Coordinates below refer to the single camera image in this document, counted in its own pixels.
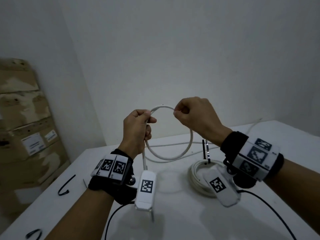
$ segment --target person's right arm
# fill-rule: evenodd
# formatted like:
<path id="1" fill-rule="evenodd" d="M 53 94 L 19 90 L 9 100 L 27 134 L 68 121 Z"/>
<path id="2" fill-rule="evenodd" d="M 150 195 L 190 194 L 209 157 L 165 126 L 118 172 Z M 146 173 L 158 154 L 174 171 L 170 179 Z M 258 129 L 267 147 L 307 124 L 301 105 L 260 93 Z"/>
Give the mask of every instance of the person's right arm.
<path id="1" fill-rule="evenodd" d="M 183 125 L 219 147 L 232 133 L 230 128 L 222 125 L 206 98 L 184 98 L 173 114 Z M 266 179 L 265 183 L 320 234 L 319 173 L 285 159 L 278 174 Z"/>

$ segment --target stack of cardboard boxes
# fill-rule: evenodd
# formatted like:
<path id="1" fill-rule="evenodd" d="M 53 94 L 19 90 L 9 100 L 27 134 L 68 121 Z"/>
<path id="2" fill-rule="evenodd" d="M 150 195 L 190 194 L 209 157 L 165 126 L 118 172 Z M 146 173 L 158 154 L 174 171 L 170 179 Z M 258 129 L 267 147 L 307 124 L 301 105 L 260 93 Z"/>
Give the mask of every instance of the stack of cardboard boxes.
<path id="1" fill-rule="evenodd" d="M 69 165 L 29 64 L 0 59 L 0 214 L 15 220 Z"/>

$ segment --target tabletop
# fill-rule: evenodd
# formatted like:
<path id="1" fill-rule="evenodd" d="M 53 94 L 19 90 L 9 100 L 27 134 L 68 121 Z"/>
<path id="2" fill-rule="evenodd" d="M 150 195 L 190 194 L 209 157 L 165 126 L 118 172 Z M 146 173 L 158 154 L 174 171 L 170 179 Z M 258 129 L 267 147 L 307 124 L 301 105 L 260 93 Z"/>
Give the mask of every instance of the tabletop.
<path id="1" fill-rule="evenodd" d="M 245 132 L 250 125 L 232 127 Z M 289 160 L 320 173 L 320 137 L 310 135 L 278 121 L 266 121 L 255 125 L 249 136 L 277 144 L 281 153 Z M 150 145 L 188 142 L 189 134 L 157 138 Z M 194 141 L 202 138 L 194 133 Z M 185 145 L 155 147 L 156 153 L 173 157 L 180 154 Z M 25 235 L 35 229 L 42 229 L 44 239 L 71 206 L 86 190 L 85 181 L 105 154 L 117 145 L 85 150 L 21 215 L 3 232 L 0 240 L 25 239 Z M 201 144 L 193 144 L 188 153 L 202 150 Z M 146 155 L 157 160 L 147 149 Z M 210 150 L 214 160 L 223 161 L 224 154 L 219 149 Z M 137 211 L 134 205 L 119 210 L 111 220 L 107 239 L 291 239 L 290 234 L 278 217 L 259 199 L 242 194 L 241 201 L 230 208 L 223 207 L 217 199 L 206 198 L 196 193 L 187 180 L 188 167 L 203 159 L 198 153 L 169 163 L 147 161 L 148 169 L 157 173 L 154 201 L 155 222 L 150 214 Z M 135 175 L 143 171 L 142 155 L 133 164 Z M 67 184 L 69 194 L 58 196 L 60 187 Z M 266 200 L 282 216 L 297 239 L 320 239 L 289 206 L 287 206 L 266 184 L 257 183 L 250 189 Z M 119 207 L 114 202 L 111 213 Z"/>

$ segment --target wrist-mounted device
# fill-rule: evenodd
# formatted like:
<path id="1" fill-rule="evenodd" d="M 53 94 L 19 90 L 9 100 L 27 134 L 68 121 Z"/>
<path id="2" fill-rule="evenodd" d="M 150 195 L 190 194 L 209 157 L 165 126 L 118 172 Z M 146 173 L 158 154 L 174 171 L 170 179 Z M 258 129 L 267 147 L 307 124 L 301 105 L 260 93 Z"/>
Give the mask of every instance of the wrist-mounted device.
<path id="1" fill-rule="evenodd" d="M 223 163 L 230 174 L 236 174 L 234 183 L 241 188 L 276 175 L 284 163 L 278 146 L 239 131 L 228 135 L 220 149 L 226 155 Z"/>
<path id="2" fill-rule="evenodd" d="M 133 181 L 133 159 L 119 149 L 105 155 L 91 173 L 90 190 L 104 190 L 121 205 L 136 198 L 137 188 L 130 187 Z"/>

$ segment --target person's left arm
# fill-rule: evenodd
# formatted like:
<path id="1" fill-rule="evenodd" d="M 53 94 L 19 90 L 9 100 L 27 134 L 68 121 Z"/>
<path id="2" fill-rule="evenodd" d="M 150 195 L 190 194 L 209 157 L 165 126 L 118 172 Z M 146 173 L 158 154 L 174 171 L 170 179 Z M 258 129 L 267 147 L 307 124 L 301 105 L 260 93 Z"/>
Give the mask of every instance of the person's left arm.
<path id="1" fill-rule="evenodd" d="M 143 152 L 144 141 L 151 139 L 151 127 L 146 121 L 155 123 L 157 120 L 144 109 L 134 110 L 123 121 L 123 139 L 118 149 L 132 159 Z M 103 190 L 87 189 L 45 239 L 100 240 L 113 201 L 114 198 Z"/>

